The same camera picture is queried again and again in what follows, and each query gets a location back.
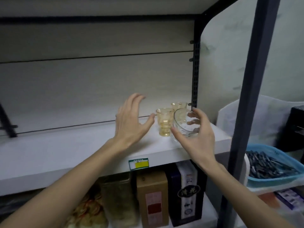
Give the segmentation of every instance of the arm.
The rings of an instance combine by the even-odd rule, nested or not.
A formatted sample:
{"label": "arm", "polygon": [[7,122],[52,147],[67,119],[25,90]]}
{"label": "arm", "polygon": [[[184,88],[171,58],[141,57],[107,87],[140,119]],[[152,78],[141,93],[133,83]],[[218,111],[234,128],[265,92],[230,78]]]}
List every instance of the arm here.
{"label": "arm", "polygon": [[145,124],[138,122],[139,103],[144,96],[131,95],[116,115],[115,136],[92,156],[44,189],[0,224],[0,228],[55,227],[78,205],[101,172],[124,150],[138,142],[154,123],[154,114]]}
{"label": "arm", "polygon": [[210,121],[201,110],[194,109],[194,111],[199,116],[201,124],[198,136],[186,138],[175,128],[171,129],[172,133],[192,160],[219,187],[245,225],[248,228],[292,228],[292,225],[239,183],[223,165],[216,161],[214,156],[215,138]]}

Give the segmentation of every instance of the brown box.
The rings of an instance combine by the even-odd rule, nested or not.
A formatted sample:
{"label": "brown box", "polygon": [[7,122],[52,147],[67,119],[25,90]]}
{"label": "brown box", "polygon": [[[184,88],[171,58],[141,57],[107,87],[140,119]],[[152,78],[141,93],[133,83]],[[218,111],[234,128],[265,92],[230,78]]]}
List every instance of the brown box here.
{"label": "brown box", "polygon": [[137,199],[143,228],[169,224],[168,181],[164,171],[143,170],[137,175]]}

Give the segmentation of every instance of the glass cup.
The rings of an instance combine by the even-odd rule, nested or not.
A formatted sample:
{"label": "glass cup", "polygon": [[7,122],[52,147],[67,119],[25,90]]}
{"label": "glass cup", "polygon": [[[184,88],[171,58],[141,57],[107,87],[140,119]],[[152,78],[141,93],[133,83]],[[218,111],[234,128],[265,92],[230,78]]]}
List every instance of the glass cup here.
{"label": "glass cup", "polygon": [[200,129],[200,120],[197,114],[191,110],[177,109],[173,116],[173,127],[177,128],[182,135],[190,137],[196,135]]}
{"label": "glass cup", "polygon": [[187,106],[188,106],[188,103],[186,103],[186,102],[173,102],[173,103],[171,103],[171,107],[174,110],[187,108]]}
{"label": "glass cup", "polygon": [[159,125],[159,135],[163,137],[170,136],[170,128],[172,126],[174,109],[161,108],[156,111],[157,122]]}

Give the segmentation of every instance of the left hand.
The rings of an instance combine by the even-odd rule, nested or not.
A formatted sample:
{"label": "left hand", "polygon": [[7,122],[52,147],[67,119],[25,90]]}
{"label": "left hand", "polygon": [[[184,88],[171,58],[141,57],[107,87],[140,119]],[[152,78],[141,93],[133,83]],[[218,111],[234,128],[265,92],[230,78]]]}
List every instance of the left hand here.
{"label": "left hand", "polygon": [[151,114],[144,124],[138,121],[139,104],[144,98],[139,93],[132,94],[118,109],[115,136],[112,139],[121,144],[123,149],[140,141],[154,124],[155,114]]}

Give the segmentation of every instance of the forearm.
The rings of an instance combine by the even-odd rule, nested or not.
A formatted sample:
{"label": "forearm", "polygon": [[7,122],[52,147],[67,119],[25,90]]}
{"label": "forearm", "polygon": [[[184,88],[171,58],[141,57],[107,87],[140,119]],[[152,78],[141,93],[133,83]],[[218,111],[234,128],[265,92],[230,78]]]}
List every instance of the forearm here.
{"label": "forearm", "polygon": [[0,224],[0,228],[50,227],[64,220],[77,206],[106,165],[119,152],[118,144],[106,143],[92,156],[44,189]]}
{"label": "forearm", "polygon": [[220,188],[248,228],[293,227],[254,193],[239,183],[224,167],[216,163],[212,168],[205,169],[205,172]]}

